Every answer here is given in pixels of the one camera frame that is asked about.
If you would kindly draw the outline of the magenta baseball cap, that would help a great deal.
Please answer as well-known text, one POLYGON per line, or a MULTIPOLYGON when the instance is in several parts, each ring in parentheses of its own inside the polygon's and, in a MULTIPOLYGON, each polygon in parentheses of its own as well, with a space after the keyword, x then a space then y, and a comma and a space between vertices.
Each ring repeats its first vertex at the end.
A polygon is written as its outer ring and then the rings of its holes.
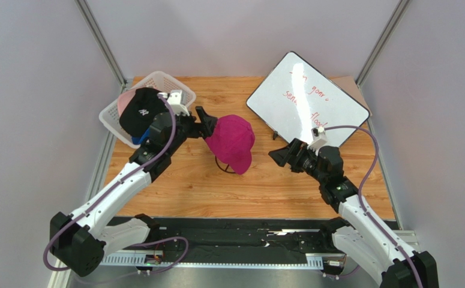
POLYGON ((255 139, 248 121, 238 115, 226 115, 218 118, 213 134, 205 143, 218 160, 242 175, 251 166, 255 139))

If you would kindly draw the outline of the black NY baseball cap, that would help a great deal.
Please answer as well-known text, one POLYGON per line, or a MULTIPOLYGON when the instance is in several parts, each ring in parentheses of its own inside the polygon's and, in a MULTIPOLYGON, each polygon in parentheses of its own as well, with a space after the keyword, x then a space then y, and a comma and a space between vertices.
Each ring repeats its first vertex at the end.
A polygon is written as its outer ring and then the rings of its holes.
POLYGON ((149 87, 136 89, 134 98, 119 117, 119 124, 130 136, 141 136, 154 118, 168 109, 158 97, 159 90, 149 87))

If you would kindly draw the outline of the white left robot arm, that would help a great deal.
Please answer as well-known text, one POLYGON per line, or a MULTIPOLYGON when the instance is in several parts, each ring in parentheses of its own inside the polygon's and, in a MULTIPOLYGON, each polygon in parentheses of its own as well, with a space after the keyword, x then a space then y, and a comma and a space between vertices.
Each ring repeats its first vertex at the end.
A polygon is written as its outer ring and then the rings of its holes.
POLYGON ((85 277, 108 255, 147 240, 160 243, 160 228, 153 218, 139 214, 125 223, 109 223, 138 192, 152 184, 170 165, 171 157, 189 138, 207 138, 213 134, 218 119, 196 108, 190 112, 163 112, 154 117, 149 137, 140 145, 121 172, 97 195, 72 213, 62 212, 50 221, 50 241, 43 253, 52 254, 67 269, 85 277))

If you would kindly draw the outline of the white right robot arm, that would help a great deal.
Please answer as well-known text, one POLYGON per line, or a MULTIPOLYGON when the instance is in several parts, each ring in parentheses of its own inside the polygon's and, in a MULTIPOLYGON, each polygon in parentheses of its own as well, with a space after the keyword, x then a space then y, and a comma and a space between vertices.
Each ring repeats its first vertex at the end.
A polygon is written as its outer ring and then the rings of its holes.
POLYGON ((334 249, 352 258, 379 287, 438 287, 437 263, 418 252, 370 208, 359 189, 345 176, 338 147, 314 150, 294 139, 268 154, 294 173, 306 173, 319 183, 326 204, 339 216, 322 226, 334 249))

